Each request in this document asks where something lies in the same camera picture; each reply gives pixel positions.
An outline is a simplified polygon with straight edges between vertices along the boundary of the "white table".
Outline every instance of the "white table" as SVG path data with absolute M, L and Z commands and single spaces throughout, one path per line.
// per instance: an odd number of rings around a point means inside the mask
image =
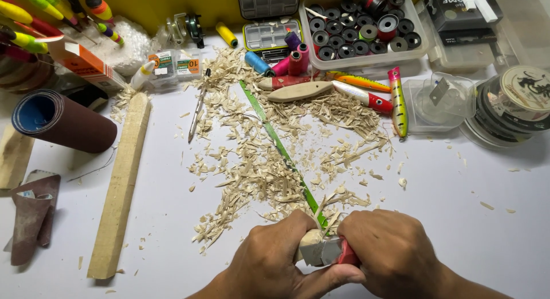
M 211 33 L 206 39 L 206 57 L 214 57 L 211 45 L 224 44 Z M 402 65 L 403 82 L 424 79 L 430 74 L 427 57 Z M 488 68 L 470 78 L 480 80 L 493 74 L 494 69 Z M 245 100 L 240 87 L 234 88 Z M 111 151 L 91 155 L 44 141 L 35 142 L 27 172 L 42 169 L 62 176 L 51 246 L 38 248 L 31 264 L 24 269 L 10 266 L 10 253 L 0 252 L 1 297 L 85 299 L 105 296 L 107 289 L 113 289 L 117 292 L 108 294 L 110 298 L 182 298 L 205 286 L 227 267 L 225 263 L 231 260 L 239 239 L 253 226 L 265 225 L 254 210 L 262 213 L 269 209 L 267 204 L 257 202 L 245 208 L 242 217 L 232 223 L 233 229 L 224 232 L 205 257 L 199 255 L 203 245 L 191 243 L 195 235 L 193 226 L 199 224 L 203 214 L 214 212 L 219 203 L 221 189 L 213 186 L 224 181 L 222 176 L 209 176 L 200 182 L 199 177 L 186 168 L 194 161 L 193 154 L 202 150 L 208 141 L 194 140 L 189 145 L 182 137 L 174 139 L 175 133 L 181 133 L 176 124 L 183 127 L 187 137 L 192 115 L 185 118 L 179 115 L 194 111 L 196 94 L 197 90 L 189 87 L 183 93 L 153 95 L 154 108 L 124 239 L 129 246 L 122 250 L 118 266 L 126 273 L 107 281 L 86 279 L 86 272 L 113 165 L 85 176 L 82 185 L 78 181 L 66 181 L 102 166 Z M 109 111 L 110 108 L 105 108 L 101 113 L 108 115 Z M 319 131 L 320 123 L 311 117 L 304 118 L 303 123 L 310 123 L 314 131 Z M 312 138 L 308 140 L 310 145 L 329 150 L 329 146 L 336 145 L 336 139 L 344 138 L 346 133 L 351 134 L 349 142 L 359 140 L 359 136 L 342 128 L 339 131 L 332 126 L 327 128 L 333 130 L 334 135 L 329 139 L 320 135 L 308 137 Z M 210 133 L 211 147 L 236 147 L 235 141 L 225 138 L 226 134 L 226 130 L 215 128 Z M 418 218 L 439 259 L 458 274 L 517 298 L 546 297 L 550 294 L 548 134 L 503 152 L 478 147 L 458 129 L 430 136 L 433 142 L 428 141 L 426 135 L 412 135 L 405 143 L 394 139 L 397 153 L 393 160 L 382 153 L 378 160 L 370 161 L 365 155 L 353 163 L 367 171 L 374 169 L 383 175 L 383 181 L 366 176 L 369 184 L 364 187 L 358 184 L 362 177 L 344 173 L 324 191 L 318 188 L 313 195 L 320 200 L 346 181 L 348 190 L 361 197 L 367 192 L 371 195 L 373 204 L 369 210 L 378 203 L 383 209 L 397 209 Z M 452 149 L 447 149 L 448 145 L 452 145 Z M 182 151 L 184 158 L 180 165 Z M 237 161 L 234 154 L 229 156 L 230 162 Z M 208 158 L 206 162 L 212 164 L 214 160 Z M 405 162 L 401 176 L 396 173 L 400 162 Z M 386 170 L 388 164 L 392 166 L 389 171 Z M 509 168 L 529 168 L 532 172 L 509 172 Z M 313 171 L 302 170 L 306 182 L 315 178 Z M 408 180 L 406 191 L 399 187 L 399 177 Z M 194 183 L 196 189 L 190 193 L 188 188 Z M 378 199 L 383 196 L 386 200 L 382 203 Z M 488 210 L 480 201 L 495 210 Z M 505 208 L 517 212 L 510 214 Z M 1 247 L 13 232 L 14 214 L 11 199 L 0 198 Z M 141 237 L 146 238 L 146 242 L 140 242 Z M 79 256 L 84 257 L 81 270 L 78 270 Z M 299 263 L 299 268 L 305 272 L 311 270 L 303 263 Z M 331 298 L 371 297 L 373 295 L 360 285 L 348 285 L 331 293 Z

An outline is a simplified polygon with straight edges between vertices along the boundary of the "white glue bottle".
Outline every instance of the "white glue bottle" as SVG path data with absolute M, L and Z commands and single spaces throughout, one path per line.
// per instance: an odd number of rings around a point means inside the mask
M 130 80 L 130 86 L 134 90 L 139 91 L 145 80 L 148 79 L 149 75 L 153 71 L 153 68 L 155 68 L 155 61 L 150 61 L 141 66 L 141 68 L 137 70 L 136 74 L 134 74 L 134 77 L 132 77 L 132 80 Z

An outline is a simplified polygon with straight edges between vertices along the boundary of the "wooden stick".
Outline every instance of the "wooden stick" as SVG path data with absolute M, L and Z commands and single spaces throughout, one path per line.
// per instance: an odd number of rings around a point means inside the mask
M 0 141 L 0 189 L 16 188 L 25 177 L 34 138 L 18 133 L 11 122 Z
M 144 93 L 138 93 L 130 100 L 88 267 L 88 278 L 107 279 L 117 271 L 150 112 L 151 104 Z

